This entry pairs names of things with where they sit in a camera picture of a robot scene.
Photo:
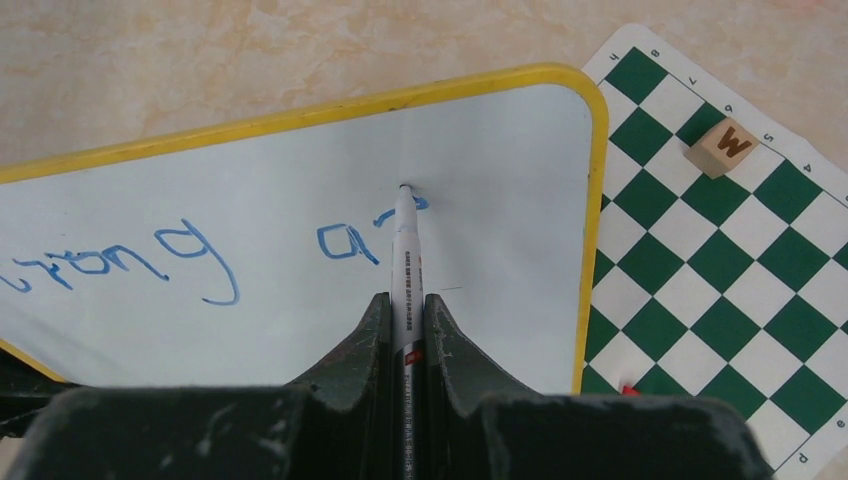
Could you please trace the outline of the yellow framed whiteboard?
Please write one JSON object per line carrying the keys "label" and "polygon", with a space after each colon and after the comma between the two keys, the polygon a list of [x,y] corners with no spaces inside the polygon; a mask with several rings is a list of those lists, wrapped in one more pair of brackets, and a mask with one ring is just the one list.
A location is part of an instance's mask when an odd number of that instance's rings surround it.
{"label": "yellow framed whiteboard", "polygon": [[533,64],[8,165],[1,348],[92,386],[286,383],[390,287],[423,285],[542,393],[579,389],[608,113]]}

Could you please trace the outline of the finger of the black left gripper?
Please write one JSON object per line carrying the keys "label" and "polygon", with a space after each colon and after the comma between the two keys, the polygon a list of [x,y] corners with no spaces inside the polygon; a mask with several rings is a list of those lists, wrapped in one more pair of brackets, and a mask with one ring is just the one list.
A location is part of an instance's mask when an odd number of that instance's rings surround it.
{"label": "finger of the black left gripper", "polygon": [[33,367],[1,352],[1,437],[21,438],[51,399],[74,383],[49,379]]}

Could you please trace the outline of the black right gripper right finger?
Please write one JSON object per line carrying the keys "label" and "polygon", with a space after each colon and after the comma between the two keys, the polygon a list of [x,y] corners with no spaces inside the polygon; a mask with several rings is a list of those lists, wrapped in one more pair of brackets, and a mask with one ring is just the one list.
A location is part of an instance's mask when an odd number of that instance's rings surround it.
{"label": "black right gripper right finger", "polygon": [[544,395],[425,300],[429,440],[437,479],[769,479],[729,405],[683,396]]}

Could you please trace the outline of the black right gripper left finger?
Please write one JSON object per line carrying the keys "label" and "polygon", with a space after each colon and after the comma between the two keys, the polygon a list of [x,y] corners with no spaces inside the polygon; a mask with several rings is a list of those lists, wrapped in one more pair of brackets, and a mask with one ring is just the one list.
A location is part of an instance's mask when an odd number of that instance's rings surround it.
{"label": "black right gripper left finger", "polygon": [[75,388],[25,434],[11,479],[388,479],[390,305],[281,386]]}

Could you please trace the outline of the blue capped marker pen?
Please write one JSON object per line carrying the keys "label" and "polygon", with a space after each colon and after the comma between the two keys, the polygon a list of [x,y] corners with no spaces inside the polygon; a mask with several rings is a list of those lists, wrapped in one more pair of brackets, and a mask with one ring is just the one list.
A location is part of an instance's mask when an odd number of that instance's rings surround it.
{"label": "blue capped marker pen", "polygon": [[395,416],[395,460],[398,479],[421,475],[419,370],[424,357],[423,288],[417,206],[410,186],[402,185],[395,204],[390,301]]}

